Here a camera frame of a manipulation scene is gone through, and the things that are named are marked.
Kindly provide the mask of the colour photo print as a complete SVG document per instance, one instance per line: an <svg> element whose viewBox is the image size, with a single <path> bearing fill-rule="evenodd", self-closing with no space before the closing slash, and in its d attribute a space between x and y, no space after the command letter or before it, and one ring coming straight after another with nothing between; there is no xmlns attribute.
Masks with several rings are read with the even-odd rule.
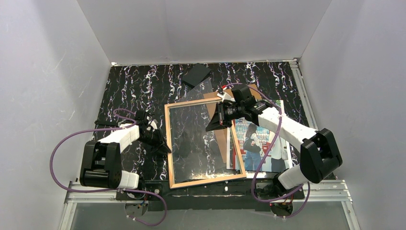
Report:
<svg viewBox="0 0 406 230"><path fill-rule="evenodd" d="M262 164L261 172L279 173L293 166L288 141L277 137L274 145L271 146L275 133L244 118L235 120L234 124L242 164L238 161L235 149L230 147L230 153L226 157L227 169L240 170L240 167L244 166L245 170L254 172L264 157L266 160Z"/></svg>

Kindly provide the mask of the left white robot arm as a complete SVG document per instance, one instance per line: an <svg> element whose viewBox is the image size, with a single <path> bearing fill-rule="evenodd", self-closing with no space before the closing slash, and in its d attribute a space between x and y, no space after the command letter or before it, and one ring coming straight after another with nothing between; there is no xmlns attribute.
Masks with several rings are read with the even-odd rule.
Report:
<svg viewBox="0 0 406 230"><path fill-rule="evenodd" d="M171 153L157 127L157 121L147 111L137 111L129 124L84 147L79 182L82 186L106 189L137 189L140 175L122 169L121 153L135 141L151 147L153 153Z"/></svg>

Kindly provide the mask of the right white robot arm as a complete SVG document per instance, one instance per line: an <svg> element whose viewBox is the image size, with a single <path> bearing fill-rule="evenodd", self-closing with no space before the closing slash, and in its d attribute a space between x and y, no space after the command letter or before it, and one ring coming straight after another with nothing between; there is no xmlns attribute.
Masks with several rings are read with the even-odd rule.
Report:
<svg viewBox="0 0 406 230"><path fill-rule="evenodd" d="M251 88L233 83L231 93L217 90L221 99L206 131L231 127L244 118L288 141L300 152L298 165L273 178L273 187L287 191L307 182L319 183L343 164L333 133L327 128L316 130L287 117L281 108L265 96L256 99Z"/></svg>

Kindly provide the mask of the clear acrylic sheet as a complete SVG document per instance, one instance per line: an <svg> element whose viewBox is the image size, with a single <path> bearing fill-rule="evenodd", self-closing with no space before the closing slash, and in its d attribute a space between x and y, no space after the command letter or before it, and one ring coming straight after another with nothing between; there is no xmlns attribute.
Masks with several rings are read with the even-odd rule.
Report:
<svg viewBox="0 0 406 230"><path fill-rule="evenodd" d="M229 170L223 163L214 131L206 132L211 121L207 105L221 99L204 99L203 94L214 92L210 79L206 79L177 102L165 105L165 123L167 145L172 153L168 154L169 186L171 189L216 183L246 177L246 171ZM228 130L227 156L229 148L235 149L238 161L242 164L238 140L234 126Z"/></svg>

